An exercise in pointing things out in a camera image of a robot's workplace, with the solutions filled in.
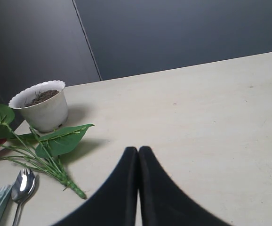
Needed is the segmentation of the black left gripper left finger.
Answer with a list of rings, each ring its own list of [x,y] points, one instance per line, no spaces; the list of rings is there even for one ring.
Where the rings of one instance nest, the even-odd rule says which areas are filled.
[[[101,187],[56,226],[133,226],[138,193],[138,151],[125,148]]]

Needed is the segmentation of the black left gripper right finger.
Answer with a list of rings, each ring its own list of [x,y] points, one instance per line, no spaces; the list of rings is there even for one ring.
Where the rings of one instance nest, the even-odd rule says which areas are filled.
[[[165,172],[149,146],[138,152],[144,226],[227,226],[185,194]]]

